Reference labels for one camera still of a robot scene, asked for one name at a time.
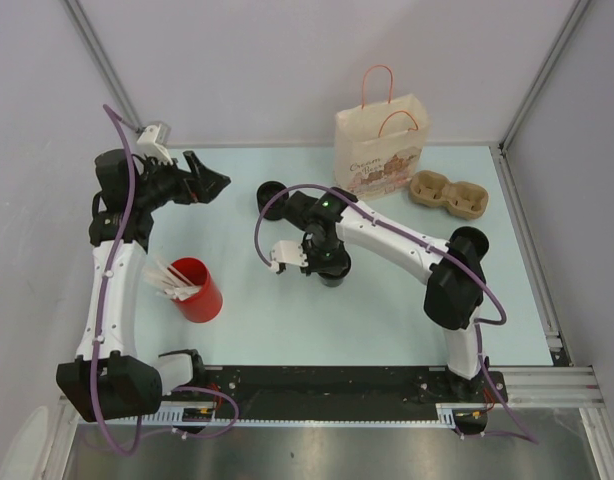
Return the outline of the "transparent dark cup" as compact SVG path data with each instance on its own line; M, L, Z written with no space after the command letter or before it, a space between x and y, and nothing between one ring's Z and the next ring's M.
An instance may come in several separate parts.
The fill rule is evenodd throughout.
M340 286L345 279L345 275L332 275L326 273L321 273L319 277L322 283L329 288Z

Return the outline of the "short black coffee cup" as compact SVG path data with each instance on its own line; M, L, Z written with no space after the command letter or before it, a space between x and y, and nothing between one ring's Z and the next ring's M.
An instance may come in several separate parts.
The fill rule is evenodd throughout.
M285 188L286 186L283 183L274 180L262 183L256 191L258 211L262 212L267 203ZM269 221L282 220L288 199L289 193L285 192L268 207L263 217Z

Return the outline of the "beige paper takeout bag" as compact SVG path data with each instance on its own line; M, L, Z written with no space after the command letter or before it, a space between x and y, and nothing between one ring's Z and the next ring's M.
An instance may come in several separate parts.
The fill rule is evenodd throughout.
M335 185L366 200L390 195L411 182L427 142L431 120L413 94L393 95L335 115Z

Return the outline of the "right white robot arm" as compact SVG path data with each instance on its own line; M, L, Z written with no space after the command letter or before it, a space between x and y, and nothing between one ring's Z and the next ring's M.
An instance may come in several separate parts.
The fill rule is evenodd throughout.
M402 268L425 286L423 310L442 329L450 393L471 401L483 391L485 361L475 325L485 296L481 261L489 243L480 230L462 227L447 240L429 237L371 211L338 188L319 198L301 191L285 194L279 215L301 230L303 239L275 246L272 258L278 271L295 264L303 274L337 286L351 271L349 245Z

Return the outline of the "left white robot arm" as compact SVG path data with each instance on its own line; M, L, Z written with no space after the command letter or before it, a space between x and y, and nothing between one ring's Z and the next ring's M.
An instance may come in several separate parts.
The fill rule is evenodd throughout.
M121 149L94 160L100 190L89 226L94 280L88 319L74 360L56 372L58 387L87 422L151 415L174 389L189 400L207 390L196 350L170 351L148 364L135 346L137 293L153 212L168 202L208 204L231 182L193 151L183 156L185 170L153 156L126 156Z

